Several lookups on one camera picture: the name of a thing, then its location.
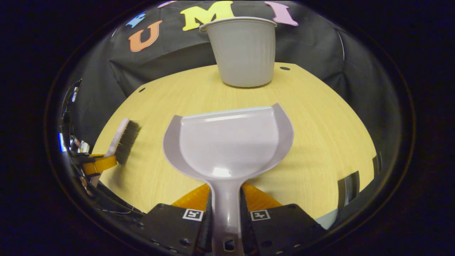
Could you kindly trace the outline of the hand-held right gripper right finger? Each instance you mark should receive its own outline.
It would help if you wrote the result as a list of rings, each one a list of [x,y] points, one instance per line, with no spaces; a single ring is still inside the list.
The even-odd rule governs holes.
[[[246,255],[309,255],[327,230],[297,204],[282,205],[244,183],[241,191]]]

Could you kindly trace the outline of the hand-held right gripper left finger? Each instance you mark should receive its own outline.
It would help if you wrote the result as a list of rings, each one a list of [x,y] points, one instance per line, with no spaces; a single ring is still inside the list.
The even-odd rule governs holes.
[[[137,233],[170,254],[206,255],[211,249],[211,191],[204,184],[174,204],[157,204],[137,223]]]

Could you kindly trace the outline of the small pink broom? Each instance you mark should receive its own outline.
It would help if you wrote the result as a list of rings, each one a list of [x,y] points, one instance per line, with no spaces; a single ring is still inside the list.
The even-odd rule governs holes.
[[[117,164],[126,164],[128,157],[130,156],[132,147],[137,139],[139,132],[141,130],[141,126],[135,122],[130,120],[129,118],[124,118],[115,134],[112,138],[107,152],[104,154],[105,156],[112,156],[115,155],[117,158]],[[100,175],[89,175],[91,178],[90,183],[93,186],[96,186]]]

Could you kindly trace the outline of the pink grey dustpan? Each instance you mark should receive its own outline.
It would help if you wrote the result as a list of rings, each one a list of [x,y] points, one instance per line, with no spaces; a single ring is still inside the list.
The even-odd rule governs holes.
[[[164,156],[177,171],[210,187],[214,256],[244,255],[241,186],[277,166],[293,142],[294,127],[279,103],[173,116]]]

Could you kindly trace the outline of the grey ribbed garbage bin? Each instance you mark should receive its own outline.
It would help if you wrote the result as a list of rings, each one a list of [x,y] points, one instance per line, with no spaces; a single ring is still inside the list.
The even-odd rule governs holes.
[[[273,79],[277,24],[258,17],[229,17],[203,24],[223,83],[251,88]]]

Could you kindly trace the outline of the black backdrop cloth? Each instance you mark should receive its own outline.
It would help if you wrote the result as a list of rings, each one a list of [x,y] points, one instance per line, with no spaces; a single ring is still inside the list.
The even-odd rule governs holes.
[[[98,39],[68,78],[81,80],[75,134],[93,145],[109,117],[144,83],[215,64],[203,19],[260,17],[277,23],[276,61],[306,69],[357,113],[381,156],[384,170],[403,139],[400,86],[373,47],[306,4],[293,1],[176,1],[137,11]]]

